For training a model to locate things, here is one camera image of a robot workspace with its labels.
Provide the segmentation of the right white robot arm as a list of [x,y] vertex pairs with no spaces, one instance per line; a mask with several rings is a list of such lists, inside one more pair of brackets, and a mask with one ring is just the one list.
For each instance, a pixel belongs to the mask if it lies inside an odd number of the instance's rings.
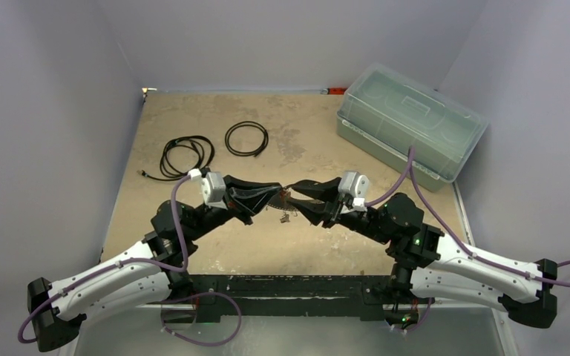
[[379,208],[365,205],[367,178],[349,172],[328,182],[302,180],[289,189],[304,199],[287,198],[312,225],[341,225],[383,246],[394,260],[387,285],[368,289],[394,303],[445,298],[489,306],[514,322],[547,329],[557,316],[557,297],[548,279],[554,261],[533,263],[501,257],[424,223],[424,211],[403,193]]

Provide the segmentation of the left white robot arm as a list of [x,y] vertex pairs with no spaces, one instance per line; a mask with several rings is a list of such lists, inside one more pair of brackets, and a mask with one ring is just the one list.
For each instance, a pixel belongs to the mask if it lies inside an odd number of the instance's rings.
[[27,286],[28,317],[20,343],[40,352],[68,345],[100,314],[150,302],[183,303],[191,296],[189,258],[195,240],[230,220],[246,225],[279,195],[277,182],[247,182],[193,169],[173,186],[151,220],[153,231],[115,257],[62,280]]

